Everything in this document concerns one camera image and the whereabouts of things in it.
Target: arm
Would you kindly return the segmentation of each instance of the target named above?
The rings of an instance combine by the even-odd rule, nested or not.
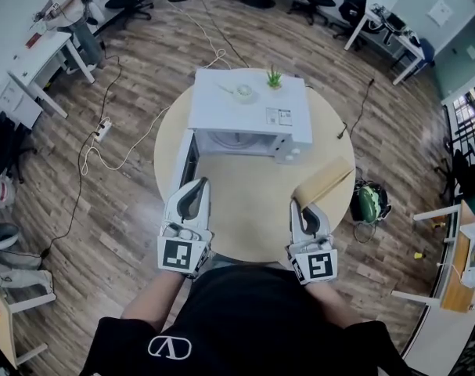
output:
[[[74,0],[65,0],[65,2],[58,8],[58,11],[60,10],[64,10],[66,7],[68,7],[71,2],[73,2]]]
[[[49,11],[49,13],[46,15],[46,20],[52,20],[53,18],[56,18],[73,1],[74,0],[66,0],[60,7],[58,7],[58,9],[52,9]]]
[[[180,273],[162,271],[126,306],[121,318],[144,320],[160,333],[184,280]]]
[[[45,13],[48,11],[52,6],[52,0],[48,0],[48,2],[42,7],[41,13]]]
[[[319,303],[330,323],[346,328],[362,322],[359,315],[328,283],[320,281],[306,284],[305,289]]]

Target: logo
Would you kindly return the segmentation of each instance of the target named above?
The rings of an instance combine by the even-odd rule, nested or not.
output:
[[[149,344],[149,354],[169,360],[186,360],[192,352],[192,343],[186,338],[158,335]]]

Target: electrical outlet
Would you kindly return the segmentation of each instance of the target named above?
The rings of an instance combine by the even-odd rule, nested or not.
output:
[[[103,141],[103,138],[105,138],[105,135],[110,130],[110,127],[112,127],[112,123],[110,122],[110,120],[105,120],[102,123],[102,126],[103,128],[100,127],[99,130],[97,131],[98,135],[95,135],[95,141],[98,143]]]

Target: white cable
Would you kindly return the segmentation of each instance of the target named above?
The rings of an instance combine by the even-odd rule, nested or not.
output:
[[[211,61],[208,65],[204,66],[203,68],[209,68],[211,67],[214,63],[216,63],[218,60],[221,60],[223,61],[225,64],[227,64],[227,66],[229,67],[229,70],[232,69],[232,67],[230,66],[229,62],[227,60],[225,60],[223,57],[227,54],[226,50],[225,49],[218,49],[216,50],[216,48],[213,46],[213,41],[211,40],[211,38],[207,35],[206,31],[204,30],[203,27],[200,26],[200,24],[195,21],[191,16],[190,14],[186,13],[185,11],[183,11],[182,9],[178,8],[176,5],[174,5],[173,3],[171,3],[169,0],[166,0],[166,2],[171,5],[171,7],[173,7],[174,9],[178,10],[180,13],[186,15],[195,25],[197,25],[197,27],[200,28],[200,30],[204,33],[204,36],[206,37],[206,39],[209,41],[209,44],[211,46],[211,48],[213,49],[213,52],[214,52],[214,60]],[[159,119],[159,117],[167,110],[169,109],[169,107],[166,107],[165,109],[163,109],[158,115],[157,117],[155,117],[152,121],[152,124],[150,125],[150,128],[149,130],[147,131],[147,133],[142,136],[142,138],[140,138],[140,140],[135,143],[131,149],[129,150],[128,154],[126,155],[126,157],[124,158],[124,160],[122,161],[121,164],[119,164],[117,167],[112,167],[110,165],[108,165],[102,158],[102,155],[101,153],[99,152],[99,150],[97,148],[95,148],[95,138],[93,137],[92,141],[91,141],[91,146],[88,148],[88,150],[86,151],[86,155],[85,155],[85,158],[84,158],[84,164],[82,165],[82,168],[81,168],[81,174],[82,175],[87,175],[88,172],[89,172],[89,167],[88,167],[88,155],[94,150],[97,154],[98,154],[98,157],[99,159],[102,161],[103,165],[108,168],[109,170],[112,170],[112,171],[116,171],[116,170],[119,170],[125,163],[126,161],[128,160],[128,157],[129,155],[131,154],[131,152],[133,151],[133,149],[135,149],[139,143],[141,143],[149,134],[150,134],[150,131],[152,131],[152,128],[153,128],[153,125],[156,123],[156,121]],[[96,131],[98,132],[100,127],[102,126],[103,122],[106,121],[106,120],[110,120],[109,117],[105,117],[102,119],[102,121],[99,123],[98,127],[96,127]]]
[[[150,134],[150,131],[152,131],[152,128],[153,128],[153,125],[157,122],[157,120],[160,118],[161,115],[164,114],[164,112],[169,109],[171,106],[168,106],[166,107],[165,109],[163,109],[152,121],[152,124],[150,125],[150,128],[149,130],[146,132],[146,134],[144,136],[142,136],[142,138],[139,139],[139,141],[137,143],[135,143],[131,149],[129,150],[128,154],[126,155],[126,157],[124,158],[124,160],[122,161],[121,164],[119,164],[117,167],[111,167],[110,165],[108,165],[102,158],[102,155],[101,153],[99,152],[98,149],[96,149],[94,147],[94,144],[95,144],[95,138],[93,138],[92,142],[91,142],[91,146],[89,147],[88,151],[86,152],[86,155],[84,157],[84,164],[82,165],[82,168],[81,168],[81,174],[82,175],[87,175],[88,174],[88,155],[89,153],[92,151],[92,150],[95,150],[96,153],[98,154],[99,156],[99,159],[102,161],[103,165],[105,167],[107,167],[109,170],[113,170],[113,171],[116,171],[118,170],[119,168],[121,168],[125,163],[126,163],[126,160],[128,159],[129,155],[131,154],[131,152],[133,151],[133,149],[135,149],[139,144],[140,142],[142,142],[149,134]],[[100,126],[102,125],[102,123],[105,121],[105,120],[109,120],[110,118],[109,117],[105,117],[103,118],[102,122],[99,123],[99,126],[96,127],[96,131],[99,130]]]
[[[178,8],[176,5],[174,5],[173,3],[171,3],[169,0],[166,0],[166,2],[171,6],[173,7],[174,9],[177,9],[180,13],[182,14],[185,14],[195,25],[197,25],[197,27],[200,28],[200,30],[204,33],[204,36],[206,37],[206,39],[209,41],[209,44],[211,46],[211,48],[213,49],[213,52],[214,52],[214,55],[216,56],[216,58],[211,61],[208,65],[204,66],[203,68],[209,68],[211,67],[214,63],[216,63],[218,60],[221,60],[223,61],[225,64],[227,64],[227,66],[229,67],[229,70],[232,69],[232,67],[230,66],[230,64],[223,58],[224,55],[227,54],[226,50],[225,49],[218,49],[216,50],[213,46],[213,41],[211,41],[211,38],[209,36],[207,36],[207,33],[206,31],[204,30],[203,27],[200,26],[200,24],[195,21],[191,16],[190,14],[186,13],[185,11],[183,11],[182,9]]]
[[[460,284],[464,285],[465,287],[470,288],[468,285],[465,285],[462,282],[462,276],[459,274],[459,271],[455,268],[455,265],[453,265],[452,263],[437,263],[437,267],[439,267],[439,266],[450,266],[450,267],[452,267],[454,269],[454,271],[456,272],[456,274],[458,274]]]

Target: power strip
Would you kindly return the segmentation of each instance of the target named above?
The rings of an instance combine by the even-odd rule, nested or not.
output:
[[[105,138],[105,135],[108,133],[110,128],[112,127],[112,123],[110,120],[105,120],[102,124],[100,124],[99,129],[96,131],[95,134],[95,141],[100,143]]]

